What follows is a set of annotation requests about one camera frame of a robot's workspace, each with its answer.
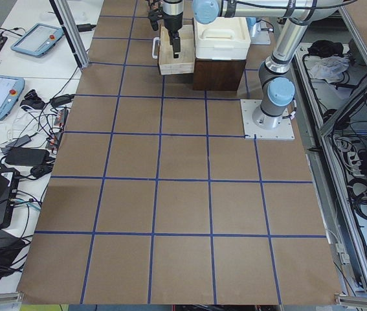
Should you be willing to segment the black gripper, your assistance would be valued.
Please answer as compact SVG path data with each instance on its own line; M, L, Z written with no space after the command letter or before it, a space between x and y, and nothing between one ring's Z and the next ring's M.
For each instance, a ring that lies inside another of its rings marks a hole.
M164 26L168 30L169 43L172 48L172 56L174 58L179 57L181 51L181 39L178 31L183 26L183 13L178 15L163 14Z

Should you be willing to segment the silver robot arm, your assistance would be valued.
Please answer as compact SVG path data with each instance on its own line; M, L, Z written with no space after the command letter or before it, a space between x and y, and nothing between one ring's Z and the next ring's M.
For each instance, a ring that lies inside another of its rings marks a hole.
M207 25L219 17L277 17L285 19L272 54L261 64L263 91L260 105L252 113L256 126L273 130L295 95L293 83L285 77L307 27L334 13L345 1L193 1L197 22Z

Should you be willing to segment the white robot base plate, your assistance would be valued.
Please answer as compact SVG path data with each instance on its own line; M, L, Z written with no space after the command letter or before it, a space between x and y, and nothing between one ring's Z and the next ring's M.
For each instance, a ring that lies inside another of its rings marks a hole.
M245 139L272 141L295 139L287 108L281 116L269 117L261 110L261 100L241 99L240 104Z

